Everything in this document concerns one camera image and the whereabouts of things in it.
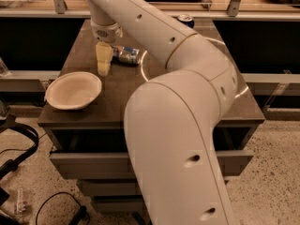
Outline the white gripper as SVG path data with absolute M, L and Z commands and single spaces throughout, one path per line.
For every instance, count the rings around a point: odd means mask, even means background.
M 108 43 L 114 43 L 121 38 L 123 29 L 117 22 L 98 24 L 91 21 L 90 24 L 93 36 L 100 40 L 96 45 L 97 72 L 101 76 L 107 76 L 113 60 L 113 48 Z

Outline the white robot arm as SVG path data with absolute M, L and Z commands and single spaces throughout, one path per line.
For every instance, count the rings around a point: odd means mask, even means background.
M 237 72 L 193 29 L 143 0 L 89 0 L 134 37 L 166 74 L 127 102 L 127 150 L 153 225 L 237 225 L 213 144 L 233 105 Z

